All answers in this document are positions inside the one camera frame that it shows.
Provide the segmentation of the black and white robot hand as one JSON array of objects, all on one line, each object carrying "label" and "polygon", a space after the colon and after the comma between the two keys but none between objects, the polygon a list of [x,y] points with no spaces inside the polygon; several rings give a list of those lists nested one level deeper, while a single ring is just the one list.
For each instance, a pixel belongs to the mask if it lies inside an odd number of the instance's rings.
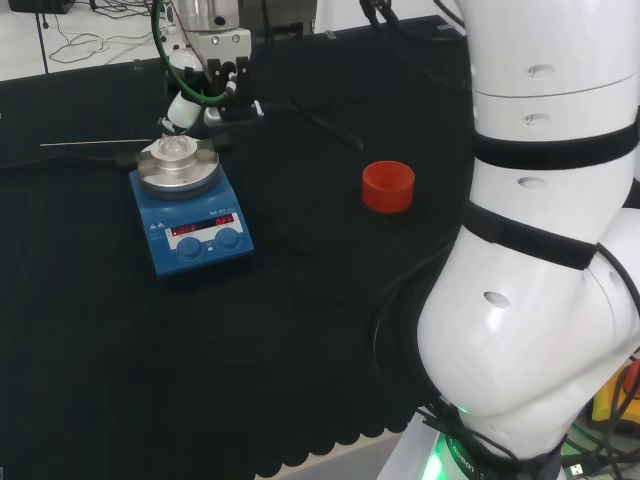
[{"label": "black and white robot hand", "polygon": [[246,29],[188,32],[184,47],[161,57],[168,91],[175,95],[160,120],[162,128],[180,134],[257,113],[251,54],[252,38]]}]

